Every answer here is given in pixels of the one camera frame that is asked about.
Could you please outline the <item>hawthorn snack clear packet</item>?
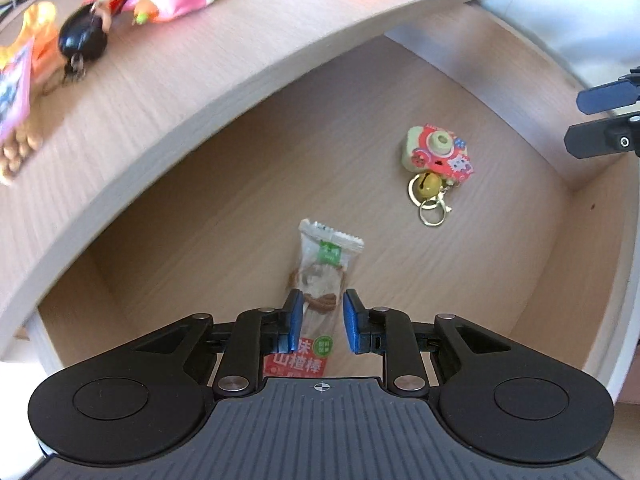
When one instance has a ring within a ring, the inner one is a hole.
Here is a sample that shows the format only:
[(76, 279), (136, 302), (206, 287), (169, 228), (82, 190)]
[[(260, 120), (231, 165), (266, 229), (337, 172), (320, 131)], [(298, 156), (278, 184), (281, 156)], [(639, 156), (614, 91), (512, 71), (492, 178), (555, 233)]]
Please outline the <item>hawthorn snack clear packet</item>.
[(303, 322), (297, 349), (264, 359), (264, 374), (272, 377), (321, 377), (334, 348), (337, 322), (348, 272), (362, 253), (363, 240), (318, 221), (299, 222), (299, 260), (288, 286), (304, 297)]

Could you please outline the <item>black figurine keychain red top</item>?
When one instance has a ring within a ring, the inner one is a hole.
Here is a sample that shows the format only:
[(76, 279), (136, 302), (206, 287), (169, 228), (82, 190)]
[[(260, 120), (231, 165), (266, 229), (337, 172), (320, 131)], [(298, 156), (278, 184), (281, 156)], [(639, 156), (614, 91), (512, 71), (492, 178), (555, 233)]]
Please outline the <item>black figurine keychain red top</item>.
[(65, 80), (81, 79), (86, 66), (103, 55), (112, 21), (126, 2), (82, 0), (82, 5), (66, 18), (58, 33), (58, 50), (65, 58)]

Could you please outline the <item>wooden drawer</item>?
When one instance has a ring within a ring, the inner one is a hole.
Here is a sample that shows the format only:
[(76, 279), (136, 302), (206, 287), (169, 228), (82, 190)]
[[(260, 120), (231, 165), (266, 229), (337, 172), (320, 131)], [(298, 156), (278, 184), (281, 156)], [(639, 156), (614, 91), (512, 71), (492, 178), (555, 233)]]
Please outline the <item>wooden drawer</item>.
[[(121, 16), (46, 96), (41, 150), (1, 192), (1, 339), (50, 369), (192, 312), (284, 296), (300, 220), (359, 236), (370, 306), (451, 312), (620, 392), (639, 333), (639, 169), (578, 160), (575, 84), (476, 0), (218, 0)], [(465, 140), (438, 228), (408, 199), (406, 133)]]

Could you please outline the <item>peanut snack packet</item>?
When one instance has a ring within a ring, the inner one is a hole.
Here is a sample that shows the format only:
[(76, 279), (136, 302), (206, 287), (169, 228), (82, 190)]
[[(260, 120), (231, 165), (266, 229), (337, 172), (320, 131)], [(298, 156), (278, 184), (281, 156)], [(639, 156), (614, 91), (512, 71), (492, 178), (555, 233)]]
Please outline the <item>peanut snack packet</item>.
[(43, 144), (32, 102), (32, 50), (29, 39), (1, 70), (1, 184), (10, 185)]

